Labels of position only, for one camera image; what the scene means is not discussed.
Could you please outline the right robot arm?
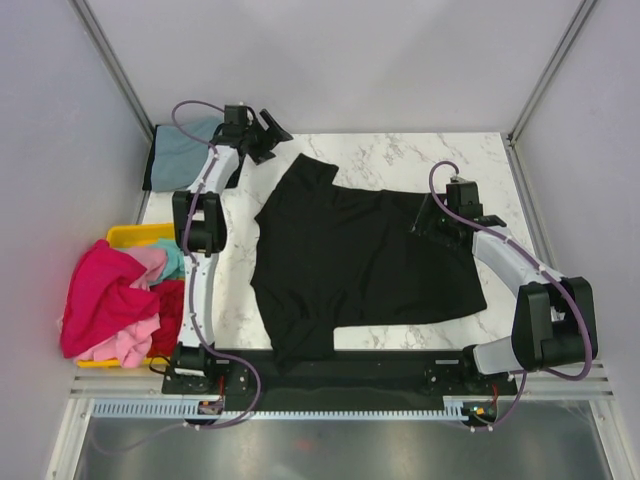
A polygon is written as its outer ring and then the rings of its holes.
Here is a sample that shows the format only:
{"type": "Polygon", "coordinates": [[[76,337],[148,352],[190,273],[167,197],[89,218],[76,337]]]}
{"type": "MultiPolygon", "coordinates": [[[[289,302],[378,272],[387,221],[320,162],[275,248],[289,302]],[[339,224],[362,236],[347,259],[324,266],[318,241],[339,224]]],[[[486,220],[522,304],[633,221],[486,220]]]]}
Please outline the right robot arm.
{"type": "Polygon", "coordinates": [[[483,392],[498,374],[545,372],[568,381],[587,377],[597,355],[592,287],[537,259],[496,215],[464,218],[427,194],[411,227],[443,246],[472,254],[513,294],[509,336],[462,350],[458,381],[483,392]]]}

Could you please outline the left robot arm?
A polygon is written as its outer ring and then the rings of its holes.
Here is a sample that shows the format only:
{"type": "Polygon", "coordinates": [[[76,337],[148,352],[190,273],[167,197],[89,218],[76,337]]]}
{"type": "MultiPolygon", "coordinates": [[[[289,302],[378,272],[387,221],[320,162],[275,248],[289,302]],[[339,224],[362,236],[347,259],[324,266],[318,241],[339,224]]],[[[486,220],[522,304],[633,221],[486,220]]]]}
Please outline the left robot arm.
{"type": "Polygon", "coordinates": [[[292,139],[266,109],[238,104],[217,109],[223,120],[202,139],[174,126],[207,147],[196,179],[173,193],[174,236],[184,255],[183,320],[177,344],[163,374],[164,394],[203,395],[219,389],[220,368],[229,356],[215,350],[213,287],[219,254],[228,230],[221,195],[237,185],[245,158],[260,165],[275,157],[274,148],[292,139]]]}

